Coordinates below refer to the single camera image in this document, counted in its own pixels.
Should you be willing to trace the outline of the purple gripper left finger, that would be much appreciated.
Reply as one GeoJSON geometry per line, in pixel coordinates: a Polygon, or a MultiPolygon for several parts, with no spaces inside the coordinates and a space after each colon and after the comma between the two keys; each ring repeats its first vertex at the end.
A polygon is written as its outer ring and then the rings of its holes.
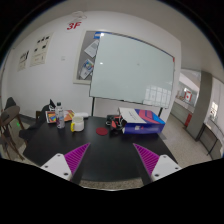
{"type": "Polygon", "coordinates": [[[57,153],[42,165],[41,168],[60,178],[70,181],[79,168],[89,146],[90,144],[86,143],[66,154],[57,153]]]}

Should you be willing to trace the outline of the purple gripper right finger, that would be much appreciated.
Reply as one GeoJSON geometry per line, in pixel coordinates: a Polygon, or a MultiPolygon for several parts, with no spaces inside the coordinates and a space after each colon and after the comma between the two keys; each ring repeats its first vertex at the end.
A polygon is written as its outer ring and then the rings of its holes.
{"type": "Polygon", "coordinates": [[[158,155],[136,143],[134,143],[133,146],[140,156],[143,166],[152,181],[157,181],[181,170],[181,167],[168,155],[158,155]]]}

